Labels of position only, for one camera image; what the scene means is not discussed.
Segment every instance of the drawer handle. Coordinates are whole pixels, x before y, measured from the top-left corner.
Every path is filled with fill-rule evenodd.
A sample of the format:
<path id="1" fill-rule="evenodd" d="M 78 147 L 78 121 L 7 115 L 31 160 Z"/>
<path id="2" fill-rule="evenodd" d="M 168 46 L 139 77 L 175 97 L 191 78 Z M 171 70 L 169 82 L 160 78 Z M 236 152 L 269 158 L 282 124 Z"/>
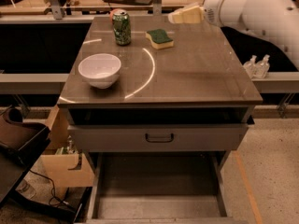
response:
<path id="1" fill-rule="evenodd" d="M 150 136 L 148 133 L 146 133 L 146 140 L 149 143 L 170 143 L 174 141 L 175 135 L 173 133 L 170 133 L 168 136 Z"/>

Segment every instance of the cardboard box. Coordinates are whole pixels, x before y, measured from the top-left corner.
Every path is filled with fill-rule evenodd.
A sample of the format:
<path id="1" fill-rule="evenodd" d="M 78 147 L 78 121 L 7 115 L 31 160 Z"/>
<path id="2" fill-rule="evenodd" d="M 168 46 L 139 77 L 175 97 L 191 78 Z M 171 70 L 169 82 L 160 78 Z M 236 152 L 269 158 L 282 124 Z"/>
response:
<path id="1" fill-rule="evenodd" d="M 94 172 L 85 154 L 81 155 L 81 166 L 78 165 L 79 154 L 55 154 L 60 147 L 66 147 L 68 138 L 68 122 L 64 113 L 55 106 L 49 114 L 45 124 L 50 128 L 50 144 L 43 155 L 40 156 L 47 177 L 54 181 L 57 189 L 73 187 L 91 187 Z"/>
<path id="2" fill-rule="evenodd" d="M 47 150 L 55 151 L 60 147 L 67 145 L 67 137 L 69 135 L 67 127 L 68 121 L 64 113 L 56 105 L 49 113 L 45 124 L 50 129 L 50 144 Z"/>
<path id="3" fill-rule="evenodd" d="M 94 173 L 91 165 L 82 154 L 79 169 L 71 170 L 78 165 L 78 154 L 42 155 L 47 177 L 51 178 L 57 188 L 91 187 Z"/>

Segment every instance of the white bottle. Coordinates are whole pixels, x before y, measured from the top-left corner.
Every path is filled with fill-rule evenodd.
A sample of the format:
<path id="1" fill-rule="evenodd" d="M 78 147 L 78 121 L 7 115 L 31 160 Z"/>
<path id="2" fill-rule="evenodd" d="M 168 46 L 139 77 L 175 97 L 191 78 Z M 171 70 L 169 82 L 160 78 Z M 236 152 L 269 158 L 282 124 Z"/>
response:
<path id="1" fill-rule="evenodd" d="M 261 61 L 255 64 L 255 72 L 253 75 L 254 77 L 265 78 L 270 68 L 269 57 L 269 55 L 265 55 Z"/>
<path id="2" fill-rule="evenodd" d="M 252 78 L 253 74 L 254 74 L 255 59 L 256 59 L 256 56 L 252 55 L 250 61 L 247 61 L 243 64 L 243 67 L 246 70 L 246 72 L 250 78 Z"/>

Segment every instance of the white bowl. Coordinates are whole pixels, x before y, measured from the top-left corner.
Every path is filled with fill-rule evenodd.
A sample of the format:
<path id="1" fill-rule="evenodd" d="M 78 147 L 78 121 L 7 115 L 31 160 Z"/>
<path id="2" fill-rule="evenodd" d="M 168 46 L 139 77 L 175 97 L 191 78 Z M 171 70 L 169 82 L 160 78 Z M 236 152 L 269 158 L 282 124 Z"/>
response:
<path id="1" fill-rule="evenodd" d="M 95 54 L 85 58 L 78 66 L 83 80 L 91 86 L 105 89 L 120 76 L 121 60 L 110 54 Z"/>

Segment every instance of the green sponge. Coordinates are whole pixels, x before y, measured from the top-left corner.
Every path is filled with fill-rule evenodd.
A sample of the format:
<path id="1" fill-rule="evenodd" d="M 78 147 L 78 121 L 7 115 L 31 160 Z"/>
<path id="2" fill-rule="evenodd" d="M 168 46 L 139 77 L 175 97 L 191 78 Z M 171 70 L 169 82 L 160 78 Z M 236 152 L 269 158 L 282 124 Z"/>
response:
<path id="1" fill-rule="evenodd" d="M 155 49 L 166 49 L 174 46 L 173 39 L 169 38 L 164 29 L 156 29 L 146 32 L 146 38 L 150 40 Z"/>

